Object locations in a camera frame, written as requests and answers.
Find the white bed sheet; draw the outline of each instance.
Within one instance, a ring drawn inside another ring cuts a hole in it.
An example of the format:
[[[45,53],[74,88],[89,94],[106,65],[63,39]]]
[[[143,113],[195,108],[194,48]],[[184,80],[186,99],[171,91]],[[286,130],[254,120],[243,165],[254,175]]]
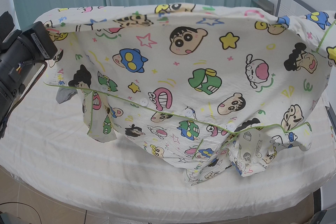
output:
[[[123,136],[108,143],[86,136],[78,95],[57,104],[57,87],[36,84],[11,115],[0,164],[59,201],[153,223],[195,223],[280,211],[296,205],[335,172],[336,152],[323,102],[308,121],[307,152],[281,151],[262,173],[234,168],[190,186],[183,169],[151,156]]]

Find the barcode label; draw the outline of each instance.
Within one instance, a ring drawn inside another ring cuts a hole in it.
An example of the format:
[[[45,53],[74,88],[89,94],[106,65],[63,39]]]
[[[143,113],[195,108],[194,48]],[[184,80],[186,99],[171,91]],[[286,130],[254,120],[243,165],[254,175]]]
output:
[[[39,38],[36,36],[36,33],[32,33],[31,37],[34,40],[37,47],[39,48],[39,50],[41,51],[41,53],[43,54],[44,58],[49,59],[50,57],[49,57],[48,53],[45,51],[44,47],[42,46]]]

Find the beige floor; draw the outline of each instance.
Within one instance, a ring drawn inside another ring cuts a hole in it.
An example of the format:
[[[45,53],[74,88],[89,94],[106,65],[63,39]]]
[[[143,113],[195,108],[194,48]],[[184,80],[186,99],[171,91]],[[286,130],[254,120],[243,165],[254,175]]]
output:
[[[23,202],[34,207],[40,214],[42,224],[82,224],[85,210],[56,201],[24,182],[13,179],[9,172],[0,166],[0,204],[8,201]],[[32,224],[39,224],[36,212],[26,205],[0,205],[1,212],[9,212]],[[209,224],[290,224],[304,223],[312,217],[313,195],[309,195],[295,207],[281,212],[267,213],[238,220],[209,222]],[[88,211],[86,224],[120,224],[122,220]]]

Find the gray cloth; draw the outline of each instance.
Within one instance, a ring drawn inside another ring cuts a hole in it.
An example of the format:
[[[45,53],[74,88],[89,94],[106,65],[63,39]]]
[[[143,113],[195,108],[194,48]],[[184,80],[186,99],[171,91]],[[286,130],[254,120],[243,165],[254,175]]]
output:
[[[77,93],[76,89],[69,87],[59,87],[56,94],[57,103],[61,104],[71,99],[73,95]]]

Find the cartoon print fabric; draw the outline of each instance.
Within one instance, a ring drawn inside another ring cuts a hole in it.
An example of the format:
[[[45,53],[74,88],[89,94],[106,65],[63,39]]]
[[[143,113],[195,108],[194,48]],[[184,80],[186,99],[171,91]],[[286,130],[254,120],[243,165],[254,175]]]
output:
[[[312,142],[306,119],[336,65],[335,12],[171,3],[54,9],[49,85],[75,87],[88,135],[125,135],[195,185],[264,171]]]

